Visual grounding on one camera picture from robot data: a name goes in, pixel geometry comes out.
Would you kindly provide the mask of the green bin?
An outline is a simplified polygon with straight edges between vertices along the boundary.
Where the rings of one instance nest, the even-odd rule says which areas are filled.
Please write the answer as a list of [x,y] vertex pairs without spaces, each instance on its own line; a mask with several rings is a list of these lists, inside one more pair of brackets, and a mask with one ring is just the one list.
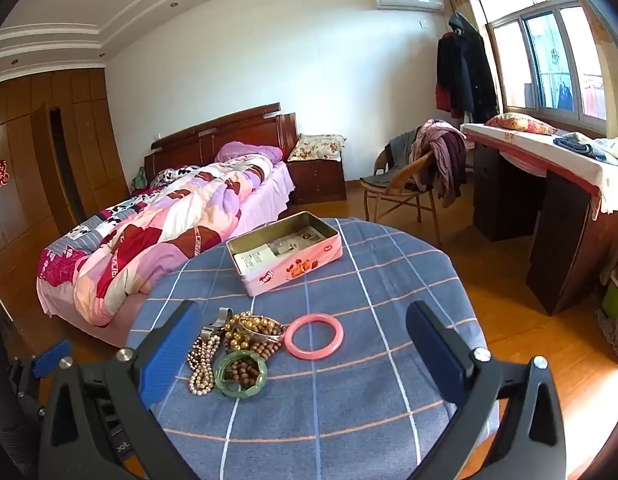
[[608,318],[618,318],[618,280],[616,272],[610,274],[609,283],[602,302],[602,309]]

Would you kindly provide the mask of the wooden wardrobe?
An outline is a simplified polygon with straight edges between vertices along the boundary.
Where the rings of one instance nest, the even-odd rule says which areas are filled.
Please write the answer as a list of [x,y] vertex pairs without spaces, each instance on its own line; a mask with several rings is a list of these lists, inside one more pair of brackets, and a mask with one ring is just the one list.
[[0,82],[0,285],[32,281],[42,249],[129,195],[100,68]]

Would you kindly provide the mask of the wicker chair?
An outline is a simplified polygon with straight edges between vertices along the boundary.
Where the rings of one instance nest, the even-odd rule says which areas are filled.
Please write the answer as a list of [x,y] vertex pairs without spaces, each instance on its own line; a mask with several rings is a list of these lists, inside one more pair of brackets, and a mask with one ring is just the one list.
[[433,190],[421,191],[415,177],[427,170],[433,162],[434,155],[427,153],[418,159],[411,159],[411,148],[416,138],[416,131],[411,130],[391,139],[384,151],[379,153],[374,162],[371,176],[360,179],[363,193],[364,219],[379,223],[401,207],[416,210],[416,221],[421,223],[423,212],[429,212],[433,219],[435,240],[441,245],[439,220]]

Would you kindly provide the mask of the window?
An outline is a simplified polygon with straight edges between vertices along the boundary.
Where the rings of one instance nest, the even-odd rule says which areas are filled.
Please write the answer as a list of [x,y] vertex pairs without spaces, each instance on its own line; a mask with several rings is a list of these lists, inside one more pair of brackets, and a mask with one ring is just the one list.
[[603,72],[579,0],[478,0],[493,44],[504,110],[606,130]]

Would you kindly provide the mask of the floral pillow on desk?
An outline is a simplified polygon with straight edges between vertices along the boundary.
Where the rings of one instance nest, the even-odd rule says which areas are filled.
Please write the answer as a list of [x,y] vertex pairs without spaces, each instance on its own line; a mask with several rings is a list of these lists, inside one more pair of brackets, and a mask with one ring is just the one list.
[[544,134],[551,136],[558,129],[542,122],[542,120],[520,113],[503,113],[490,118],[486,125],[494,128],[501,128],[519,132],[527,132],[534,134]]

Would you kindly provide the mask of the pink patchwork quilt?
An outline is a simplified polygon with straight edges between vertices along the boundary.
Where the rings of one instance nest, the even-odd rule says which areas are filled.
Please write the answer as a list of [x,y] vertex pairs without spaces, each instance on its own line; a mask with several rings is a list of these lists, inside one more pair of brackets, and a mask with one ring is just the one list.
[[277,164],[255,154],[193,166],[124,214],[66,234],[40,257],[42,310],[57,315],[63,301],[88,325],[110,324],[128,297],[228,240]]

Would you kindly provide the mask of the folded blue clothes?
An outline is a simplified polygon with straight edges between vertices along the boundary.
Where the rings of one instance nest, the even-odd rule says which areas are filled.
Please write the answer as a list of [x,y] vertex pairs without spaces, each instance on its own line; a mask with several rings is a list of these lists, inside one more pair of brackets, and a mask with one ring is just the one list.
[[580,132],[568,132],[561,136],[554,136],[553,143],[560,148],[579,154],[589,159],[618,166],[618,157],[597,140],[593,140]]

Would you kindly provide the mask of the silver mesh watch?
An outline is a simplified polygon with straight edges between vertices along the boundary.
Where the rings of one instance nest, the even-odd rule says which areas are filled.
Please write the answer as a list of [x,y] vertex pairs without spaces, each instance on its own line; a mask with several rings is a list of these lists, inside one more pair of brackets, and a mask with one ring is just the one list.
[[227,330],[225,326],[230,322],[231,318],[233,318],[231,308],[220,308],[216,320],[202,327],[201,333],[199,333],[201,340],[207,342],[213,336],[222,335]]

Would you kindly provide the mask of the pink bangle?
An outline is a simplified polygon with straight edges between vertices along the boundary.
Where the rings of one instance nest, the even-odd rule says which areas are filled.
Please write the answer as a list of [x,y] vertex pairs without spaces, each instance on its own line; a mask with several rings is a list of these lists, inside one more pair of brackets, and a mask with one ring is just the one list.
[[[296,344],[296,335],[307,330],[307,344]],[[334,354],[344,342],[344,327],[335,316],[326,313],[309,313],[296,318],[285,328],[284,345],[296,359],[320,361]]]

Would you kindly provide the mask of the silver bangle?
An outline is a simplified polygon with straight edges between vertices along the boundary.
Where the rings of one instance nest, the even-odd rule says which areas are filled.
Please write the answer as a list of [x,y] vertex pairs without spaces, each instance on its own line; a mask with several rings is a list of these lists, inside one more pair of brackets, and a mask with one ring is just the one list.
[[235,329],[249,340],[262,344],[281,344],[284,341],[285,325],[262,315],[247,313],[240,316]]

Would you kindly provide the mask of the wooden nightstand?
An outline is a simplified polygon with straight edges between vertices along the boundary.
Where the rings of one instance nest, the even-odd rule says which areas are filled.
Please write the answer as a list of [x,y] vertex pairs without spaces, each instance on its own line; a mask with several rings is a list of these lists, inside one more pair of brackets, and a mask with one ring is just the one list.
[[344,169],[336,160],[302,160],[288,162],[287,169],[295,185],[294,205],[347,200]]

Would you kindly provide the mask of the pink metal tin box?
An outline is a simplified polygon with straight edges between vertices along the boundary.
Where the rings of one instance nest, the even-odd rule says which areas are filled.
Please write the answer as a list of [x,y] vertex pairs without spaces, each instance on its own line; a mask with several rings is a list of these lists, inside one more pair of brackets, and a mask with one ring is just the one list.
[[338,230],[308,211],[234,237],[227,248],[250,297],[305,278],[343,255]]

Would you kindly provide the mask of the purple pillow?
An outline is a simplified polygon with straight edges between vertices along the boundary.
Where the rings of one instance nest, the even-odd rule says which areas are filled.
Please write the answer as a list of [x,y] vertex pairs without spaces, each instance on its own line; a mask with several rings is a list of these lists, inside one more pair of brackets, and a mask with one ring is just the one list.
[[275,165],[283,160],[283,152],[281,148],[273,145],[254,145],[246,144],[239,141],[231,141],[220,149],[215,156],[215,162],[228,162],[230,159],[238,158],[239,156],[259,154],[266,156]]

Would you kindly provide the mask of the floral cushion on nightstand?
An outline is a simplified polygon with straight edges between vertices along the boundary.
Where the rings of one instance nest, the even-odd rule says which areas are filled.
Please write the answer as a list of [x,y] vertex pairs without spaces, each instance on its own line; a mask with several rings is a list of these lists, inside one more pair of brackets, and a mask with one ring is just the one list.
[[289,162],[311,162],[311,160],[340,162],[345,143],[346,139],[339,134],[321,134],[321,136],[302,134],[287,160]]

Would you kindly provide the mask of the clothes on chair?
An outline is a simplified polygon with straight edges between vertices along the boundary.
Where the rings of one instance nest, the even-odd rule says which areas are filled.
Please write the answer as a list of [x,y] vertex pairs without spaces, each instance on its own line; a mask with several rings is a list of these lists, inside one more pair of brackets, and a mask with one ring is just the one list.
[[441,119],[395,136],[379,154],[374,174],[360,179],[370,192],[389,195],[435,192],[443,208],[466,183],[466,136]]

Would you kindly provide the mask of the bed with wooden headboard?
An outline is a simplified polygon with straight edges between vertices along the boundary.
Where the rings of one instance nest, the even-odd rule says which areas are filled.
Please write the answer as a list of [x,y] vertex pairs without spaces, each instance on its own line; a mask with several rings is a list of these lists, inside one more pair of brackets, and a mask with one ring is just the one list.
[[279,104],[203,122],[153,143],[146,192],[106,208],[42,252],[44,314],[112,346],[143,302],[202,252],[279,218],[295,185],[296,118]]

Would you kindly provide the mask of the hanging dark coats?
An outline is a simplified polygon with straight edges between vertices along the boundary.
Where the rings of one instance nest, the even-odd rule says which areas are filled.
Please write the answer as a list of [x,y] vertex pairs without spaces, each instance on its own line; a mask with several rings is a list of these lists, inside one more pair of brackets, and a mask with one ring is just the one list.
[[498,115],[498,98],[484,39],[459,12],[451,15],[449,26],[451,32],[437,44],[436,106],[453,118],[469,115],[470,122],[485,124]]

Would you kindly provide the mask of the green jade bangle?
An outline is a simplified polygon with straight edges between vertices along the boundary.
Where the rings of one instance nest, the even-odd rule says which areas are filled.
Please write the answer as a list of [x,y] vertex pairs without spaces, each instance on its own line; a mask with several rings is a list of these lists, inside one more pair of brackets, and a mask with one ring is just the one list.
[[225,356],[213,373],[215,386],[224,396],[248,399],[265,387],[268,367],[258,353],[248,350],[234,351]]

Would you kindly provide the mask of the dark wooden desk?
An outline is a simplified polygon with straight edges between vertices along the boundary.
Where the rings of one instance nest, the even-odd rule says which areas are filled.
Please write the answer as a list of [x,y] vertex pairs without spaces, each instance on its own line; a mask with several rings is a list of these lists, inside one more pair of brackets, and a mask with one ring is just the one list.
[[474,217],[488,240],[530,235],[526,284],[549,315],[589,296],[618,248],[618,165],[554,136],[465,124],[475,144]]

